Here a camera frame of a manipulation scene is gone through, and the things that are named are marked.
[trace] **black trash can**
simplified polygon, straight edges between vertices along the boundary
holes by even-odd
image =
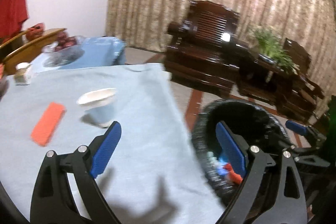
[[[198,115],[192,131],[192,143],[209,184],[228,205],[238,186],[222,178],[208,157],[209,151],[215,157],[222,152],[215,132],[220,121],[224,121],[232,133],[241,135],[248,145],[257,145],[266,153],[280,155],[283,146],[279,142],[286,146],[292,145],[292,142],[280,122],[260,106],[233,99],[220,99],[207,105]]]

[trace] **silver bolt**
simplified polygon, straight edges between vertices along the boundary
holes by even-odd
[[[85,152],[87,150],[87,147],[86,147],[86,145],[81,145],[79,148],[78,148],[78,151],[79,152]]]
[[[257,147],[256,145],[251,146],[250,150],[253,153],[258,153],[260,151],[259,147]]]
[[[48,158],[51,158],[53,155],[54,155],[54,151],[49,150],[49,151],[47,152],[47,157],[48,157]]]
[[[291,156],[291,154],[288,152],[288,151],[284,151],[283,152],[283,155],[286,157],[286,158],[289,158]]]

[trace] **blue gripper pad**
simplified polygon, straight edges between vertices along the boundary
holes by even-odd
[[[307,135],[307,128],[303,125],[298,124],[297,122],[287,120],[285,126],[297,134],[300,134],[302,136]]]
[[[243,178],[246,174],[245,157],[222,122],[216,125],[216,137],[234,172]]]
[[[99,137],[103,137],[104,140],[92,157],[92,167],[90,173],[94,178],[104,172],[120,140],[121,125],[118,122],[113,122],[113,124],[107,129],[106,133]]]

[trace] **blue and white cup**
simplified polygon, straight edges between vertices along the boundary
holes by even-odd
[[[90,115],[94,124],[107,128],[113,122],[112,102],[115,93],[115,88],[87,92],[77,100],[77,104],[82,106],[85,112]]]

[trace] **jar lid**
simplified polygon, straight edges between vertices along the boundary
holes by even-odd
[[[20,70],[20,69],[26,69],[26,68],[29,67],[29,65],[30,65],[30,63],[28,63],[28,62],[22,62],[22,63],[17,64],[17,65],[15,66],[15,68],[16,68],[17,70]]]

